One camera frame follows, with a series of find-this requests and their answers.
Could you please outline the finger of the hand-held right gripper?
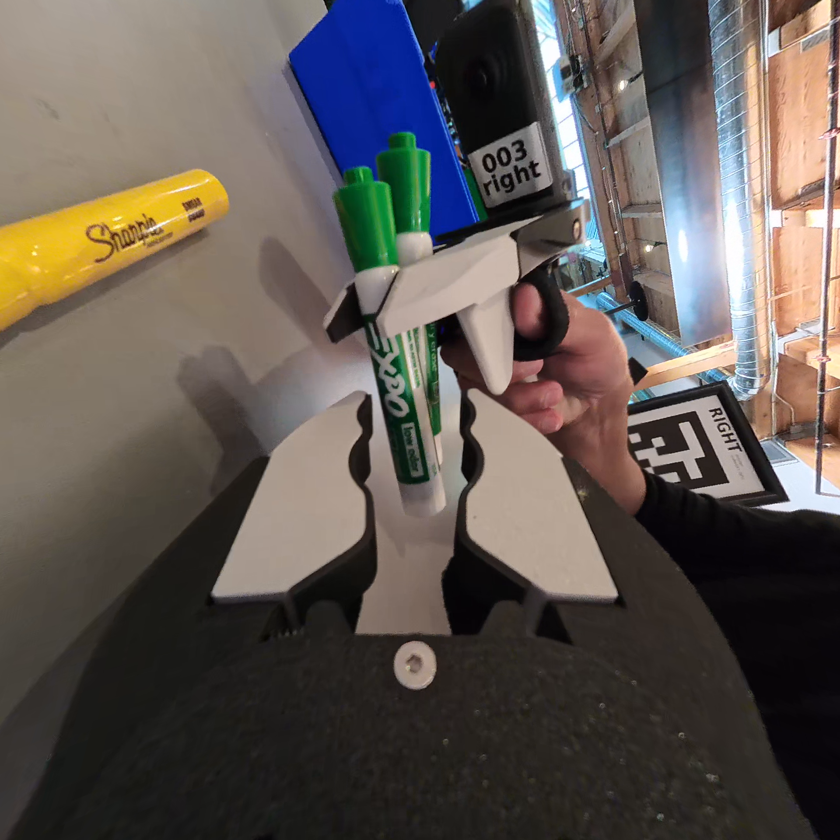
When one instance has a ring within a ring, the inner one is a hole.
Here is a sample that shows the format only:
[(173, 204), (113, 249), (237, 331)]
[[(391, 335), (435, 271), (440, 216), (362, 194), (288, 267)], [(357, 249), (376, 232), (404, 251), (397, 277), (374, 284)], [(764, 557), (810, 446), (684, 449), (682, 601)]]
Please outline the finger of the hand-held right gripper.
[(323, 320), (331, 343), (342, 342), (362, 330), (367, 318), (378, 315), (398, 271), (398, 266), (363, 269), (341, 290)]
[(396, 335), (453, 314), (463, 322), (503, 316), (519, 279), (511, 234), (478, 234), (400, 268), (380, 306), (380, 332)]

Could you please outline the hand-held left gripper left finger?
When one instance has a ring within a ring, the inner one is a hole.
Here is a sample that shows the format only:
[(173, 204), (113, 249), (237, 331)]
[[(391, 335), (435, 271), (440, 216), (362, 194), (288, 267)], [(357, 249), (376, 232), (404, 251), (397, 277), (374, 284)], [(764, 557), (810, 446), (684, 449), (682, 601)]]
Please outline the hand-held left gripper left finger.
[(211, 596), (215, 602), (356, 602), (375, 578), (371, 395), (356, 391), (270, 454)]

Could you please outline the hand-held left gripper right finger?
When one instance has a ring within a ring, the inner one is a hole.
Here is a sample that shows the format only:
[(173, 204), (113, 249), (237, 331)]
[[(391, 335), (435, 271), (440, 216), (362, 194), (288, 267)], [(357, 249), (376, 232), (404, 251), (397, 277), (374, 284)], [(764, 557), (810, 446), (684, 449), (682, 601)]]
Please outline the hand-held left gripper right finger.
[(477, 389), (460, 415), (465, 488), (446, 593), (473, 614), (515, 602), (605, 610), (620, 594), (560, 452)]

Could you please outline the green dry erase marker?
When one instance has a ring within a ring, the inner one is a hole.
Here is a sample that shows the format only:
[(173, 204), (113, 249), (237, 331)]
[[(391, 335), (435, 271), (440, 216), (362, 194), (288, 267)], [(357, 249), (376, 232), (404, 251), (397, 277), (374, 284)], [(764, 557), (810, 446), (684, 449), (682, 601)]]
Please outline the green dry erase marker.
[[(411, 266), (434, 252), (429, 232), (431, 217), (431, 157), (417, 147), (413, 133), (390, 135), (388, 147), (376, 156), (380, 182), (390, 187), (395, 221), (398, 265)], [(439, 464), (444, 462), (440, 414), (438, 331), (431, 322), (415, 329), (418, 357), (423, 373), (429, 420)]]
[(370, 168), (344, 173), (333, 195), (343, 239), (355, 270), (364, 336), (371, 355), (385, 432), (404, 512), (427, 518), (445, 509), (445, 484), (427, 402), (427, 347), (422, 329), (387, 338), (376, 324), (398, 272), (390, 186)]

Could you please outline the blue plastic bin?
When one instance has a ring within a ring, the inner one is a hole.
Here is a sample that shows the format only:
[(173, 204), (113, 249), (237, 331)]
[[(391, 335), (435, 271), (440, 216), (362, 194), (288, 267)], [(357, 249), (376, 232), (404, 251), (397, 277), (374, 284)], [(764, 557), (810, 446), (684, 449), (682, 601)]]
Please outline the blue plastic bin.
[(334, 2), (289, 60), (340, 173), (375, 171), (393, 133), (413, 133), (430, 153), (438, 241), (479, 217), (409, 18), (399, 1)]

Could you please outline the person's right forearm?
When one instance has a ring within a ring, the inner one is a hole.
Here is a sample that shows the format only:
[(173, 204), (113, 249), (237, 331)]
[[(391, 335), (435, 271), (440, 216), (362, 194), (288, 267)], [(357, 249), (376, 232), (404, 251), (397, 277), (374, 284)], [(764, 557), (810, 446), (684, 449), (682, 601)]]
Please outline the person's right forearm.
[(839, 519), (770, 511), (644, 474), (635, 518), (736, 655), (804, 817), (839, 838)]

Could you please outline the grey desk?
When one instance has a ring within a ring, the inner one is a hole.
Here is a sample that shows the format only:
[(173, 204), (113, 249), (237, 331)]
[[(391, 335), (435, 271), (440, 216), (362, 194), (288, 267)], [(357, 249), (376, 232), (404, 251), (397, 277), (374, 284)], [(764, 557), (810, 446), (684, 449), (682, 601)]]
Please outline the grey desk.
[(338, 170), (289, 62), (329, 2), (2, 2), (2, 224), (187, 170), (226, 217), (2, 331), (2, 838), (133, 583), (254, 458), (372, 388), (322, 318)]

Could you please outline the person's right hand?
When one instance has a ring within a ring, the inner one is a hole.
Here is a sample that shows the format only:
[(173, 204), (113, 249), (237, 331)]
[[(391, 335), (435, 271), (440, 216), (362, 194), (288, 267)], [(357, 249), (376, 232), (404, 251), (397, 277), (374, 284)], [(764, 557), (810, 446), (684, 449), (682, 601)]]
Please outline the person's right hand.
[(577, 462), (628, 515), (644, 504), (646, 479), (627, 445), (633, 391), (625, 345), (603, 313), (562, 294), (570, 326), (543, 360), (515, 362), (495, 400)]

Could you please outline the black framed tag sign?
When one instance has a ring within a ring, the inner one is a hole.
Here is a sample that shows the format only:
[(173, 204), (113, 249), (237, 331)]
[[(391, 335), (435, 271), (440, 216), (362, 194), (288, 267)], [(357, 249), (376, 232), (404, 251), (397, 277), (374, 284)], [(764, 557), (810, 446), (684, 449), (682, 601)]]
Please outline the black framed tag sign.
[(748, 508), (789, 501), (727, 384), (633, 403), (627, 425), (629, 450), (651, 476)]

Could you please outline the yellow highlighter marker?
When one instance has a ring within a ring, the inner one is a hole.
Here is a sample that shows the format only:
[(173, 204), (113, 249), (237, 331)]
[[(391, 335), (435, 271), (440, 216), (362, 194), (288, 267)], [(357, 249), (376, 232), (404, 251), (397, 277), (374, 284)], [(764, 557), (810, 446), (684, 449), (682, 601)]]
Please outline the yellow highlighter marker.
[(222, 183), (202, 170), (1, 228), (1, 330), (155, 256), (223, 218)]

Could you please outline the silver ventilation duct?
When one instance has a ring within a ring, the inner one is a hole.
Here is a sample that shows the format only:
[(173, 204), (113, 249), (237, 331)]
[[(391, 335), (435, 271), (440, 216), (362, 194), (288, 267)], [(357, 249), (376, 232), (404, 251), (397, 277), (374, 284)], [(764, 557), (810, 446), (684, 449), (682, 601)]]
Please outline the silver ventilation duct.
[(770, 382), (768, 209), (761, 3), (709, 1), (731, 333), (730, 387), (742, 403)]

